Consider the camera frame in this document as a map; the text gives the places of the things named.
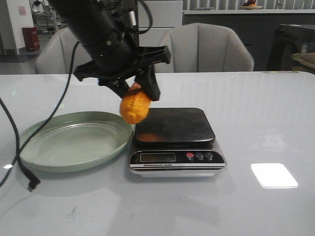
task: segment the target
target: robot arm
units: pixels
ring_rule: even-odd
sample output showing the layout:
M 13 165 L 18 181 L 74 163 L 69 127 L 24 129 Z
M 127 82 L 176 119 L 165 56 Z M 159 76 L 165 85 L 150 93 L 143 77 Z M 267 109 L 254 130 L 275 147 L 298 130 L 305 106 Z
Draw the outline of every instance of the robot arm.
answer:
M 92 57 L 76 68 L 78 80 L 98 78 L 100 86 L 109 87 L 122 98 L 129 88 L 125 79 L 135 76 L 151 100 L 159 100 L 153 64 L 169 63 L 167 47 L 136 46 L 124 24 L 97 0 L 48 1 Z

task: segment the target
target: red box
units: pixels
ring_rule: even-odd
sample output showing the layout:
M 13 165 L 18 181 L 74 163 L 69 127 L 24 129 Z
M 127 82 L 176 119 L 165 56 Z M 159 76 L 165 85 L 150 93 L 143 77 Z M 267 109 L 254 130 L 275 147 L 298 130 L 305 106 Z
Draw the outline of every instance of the red box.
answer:
M 26 51 L 33 52 L 40 49 L 37 30 L 35 27 L 22 28 Z

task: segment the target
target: scale platform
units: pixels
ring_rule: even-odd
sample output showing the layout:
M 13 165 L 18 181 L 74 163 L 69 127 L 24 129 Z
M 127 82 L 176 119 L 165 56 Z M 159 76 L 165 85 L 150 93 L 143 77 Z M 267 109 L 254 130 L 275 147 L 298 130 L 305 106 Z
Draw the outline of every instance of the scale platform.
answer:
M 136 124 L 129 168 L 143 177 L 210 177 L 227 163 L 199 108 L 150 108 Z

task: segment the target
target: table surface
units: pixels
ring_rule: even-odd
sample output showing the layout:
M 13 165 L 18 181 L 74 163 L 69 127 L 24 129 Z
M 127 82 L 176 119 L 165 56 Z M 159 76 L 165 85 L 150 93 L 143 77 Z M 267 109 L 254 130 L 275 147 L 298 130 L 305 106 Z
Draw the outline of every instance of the table surface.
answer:
M 66 75 L 2 75 L 0 96 L 20 132 L 46 119 Z M 74 173 L 34 170 L 33 191 L 14 167 L 0 189 L 1 235 L 315 235 L 315 77 L 304 72 L 157 74 L 152 107 L 198 107 L 228 167 L 214 177 L 142 178 L 112 161 Z M 118 113 L 120 98 L 96 79 L 72 78 L 57 115 Z M 0 110 L 0 166 L 14 156 L 14 133 Z M 281 163 L 295 188 L 265 188 L 252 164 Z M 5 173 L 0 168 L 1 176 Z

